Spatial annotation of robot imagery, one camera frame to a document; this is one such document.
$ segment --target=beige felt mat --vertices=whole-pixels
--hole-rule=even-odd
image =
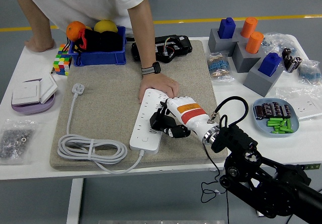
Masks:
[[[193,51],[176,57],[170,63],[161,63],[162,72],[180,83],[179,96],[192,97],[206,112],[216,108],[216,100],[208,73],[201,41],[191,41]],[[61,171],[99,170],[91,161],[61,158],[57,153],[58,140],[66,134],[66,126],[73,99],[71,89],[75,83],[85,86],[84,93],[76,100],[70,124],[70,133],[94,139],[114,139],[124,143],[128,155],[120,163],[108,166],[111,170],[127,169],[137,160],[138,152],[132,151],[129,141],[140,108],[138,91],[141,66],[131,55],[131,44],[126,45],[125,65],[89,65],[70,67],[66,92],[60,109],[52,143],[50,164]],[[100,155],[113,154],[103,149]],[[222,162],[227,150],[215,154],[208,152],[215,162]],[[156,155],[145,154],[137,168],[211,163],[195,133],[189,137],[173,139],[163,134]]]

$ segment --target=orange cylinder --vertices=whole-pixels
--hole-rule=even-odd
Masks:
[[[244,38],[249,38],[251,34],[255,31],[257,23],[258,23],[258,20],[256,18],[252,18],[252,17],[246,18],[240,34]]]
[[[264,35],[261,32],[253,32],[248,40],[245,50],[249,54],[256,54],[261,47]]]

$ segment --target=rubik's cube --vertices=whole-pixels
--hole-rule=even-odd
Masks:
[[[61,44],[59,47],[59,51],[54,61],[54,70],[57,74],[67,76],[72,56],[68,54],[68,49],[66,51],[62,51],[64,47],[65,44]]]

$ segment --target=coiled white cable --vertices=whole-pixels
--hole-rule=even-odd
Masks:
[[[84,88],[85,87],[79,83],[75,84],[72,88],[74,97],[73,97],[70,112],[69,112],[69,118],[68,118],[68,123],[66,128],[67,134],[61,137],[58,141],[57,152],[59,156],[70,160],[93,161],[102,170],[110,174],[124,174],[131,171],[141,161],[144,155],[144,150],[140,150],[138,160],[129,169],[123,170],[123,171],[111,171],[106,169],[102,164],[113,165],[123,160],[127,155],[127,147],[123,143],[115,140],[110,140],[110,139],[91,139],[91,138],[83,137],[81,135],[69,133],[70,121],[71,121],[71,116],[74,109],[74,104],[78,95],[81,95],[84,92]],[[116,152],[110,156],[97,155],[95,153],[95,148],[102,145],[113,147],[116,149]]]

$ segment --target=red stripe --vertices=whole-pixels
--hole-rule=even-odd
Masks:
[[[198,108],[198,109],[184,113],[181,116],[181,119],[183,121],[183,124],[186,124],[191,118],[202,115],[202,114],[206,114],[206,112],[202,108]]]

